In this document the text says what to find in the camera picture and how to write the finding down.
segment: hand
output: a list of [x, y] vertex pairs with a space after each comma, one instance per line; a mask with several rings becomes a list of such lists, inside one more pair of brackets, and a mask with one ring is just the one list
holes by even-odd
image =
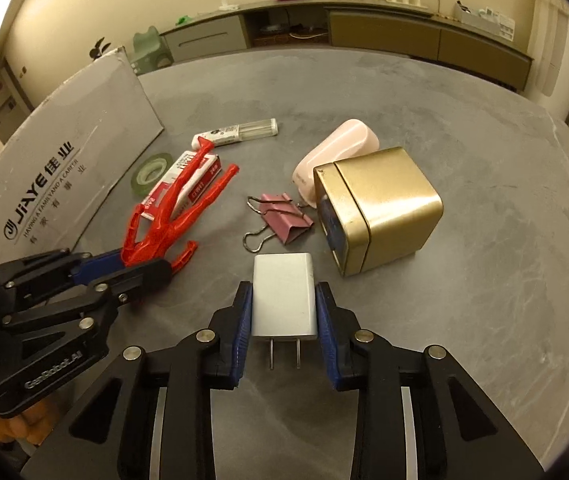
[[13, 418], [0, 418], [0, 442], [25, 438], [39, 446], [60, 420], [60, 410], [52, 396], [46, 397]]

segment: gray tabletop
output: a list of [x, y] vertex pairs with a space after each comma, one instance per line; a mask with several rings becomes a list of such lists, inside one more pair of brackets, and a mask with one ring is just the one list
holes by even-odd
[[[140, 156], [188, 149], [194, 134], [274, 117], [277, 137], [216, 150], [240, 173], [188, 232], [200, 242], [168, 290], [126, 306], [111, 355], [129, 344], [175, 345], [228, 306], [252, 278], [242, 235], [261, 226], [247, 195], [289, 192], [293, 168], [348, 118], [383, 148], [403, 146], [445, 204], [421, 251], [342, 278], [317, 226], [265, 252], [309, 252], [315, 279], [339, 305], [396, 346], [445, 346], [549, 465], [569, 439], [569, 129], [542, 108], [491, 83], [387, 54], [350, 50], [251, 51], [196, 60], [140, 78], [163, 132]], [[136, 203], [130, 170], [79, 243], [93, 253], [122, 243]], [[179, 241], [169, 256], [182, 250]], [[255, 342], [234, 392], [213, 392], [221, 479], [345, 479], [357, 394], [332, 391], [317, 343]]]

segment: red toy skeleton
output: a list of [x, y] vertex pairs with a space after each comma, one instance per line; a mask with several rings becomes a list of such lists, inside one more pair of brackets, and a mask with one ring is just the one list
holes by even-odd
[[[167, 194], [160, 202], [158, 214], [151, 222], [149, 232], [143, 240], [136, 242], [135, 238], [138, 234], [138, 226], [140, 224], [140, 215], [144, 212], [144, 205], [138, 204], [133, 210], [133, 215], [129, 221], [129, 228], [127, 229], [126, 237], [124, 238], [124, 245], [120, 252], [120, 257], [127, 267], [152, 260], [154, 258], [163, 258], [168, 248], [180, 238], [202, 212], [212, 205], [222, 190], [229, 184], [229, 181], [234, 177], [240, 168], [231, 164], [224, 172], [222, 178], [218, 180], [204, 196], [189, 209], [184, 211], [178, 218], [171, 221], [171, 213], [173, 212], [180, 190], [193, 176], [197, 168], [200, 167], [204, 156], [213, 149], [213, 142], [199, 137], [200, 149], [197, 151], [194, 158], [180, 173], [175, 182], [167, 190]], [[173, 272], [178, 272], [194, 255], [198, 247], [197, 242], [189, 240], [186, 243], [186, 249], [171, 263]]]

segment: cabinet drawer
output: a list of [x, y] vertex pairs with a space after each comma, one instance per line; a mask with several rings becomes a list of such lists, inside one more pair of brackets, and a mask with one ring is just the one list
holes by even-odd
[[329, 13], [331, 44], [436, 60], [440, 28], [421, 18], [364, 12]]
[[438, 60], [523, 90], [531, 60], [478, 36], [443, 28]]
[[228, 16], [179, 28], [166, 34], [164, 38], [167, 40], [174, 61], [247, 49], [240, 16]]

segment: green stool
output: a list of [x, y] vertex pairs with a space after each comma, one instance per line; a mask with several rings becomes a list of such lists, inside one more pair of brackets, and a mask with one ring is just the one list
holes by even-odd
[[173, 63], [173, 56], [167, 41], [161, 38], [158, 29], [151, 26], [147, 32], [133, 35], [133, 56], [131, 67], [136, 75], [153, 72]]

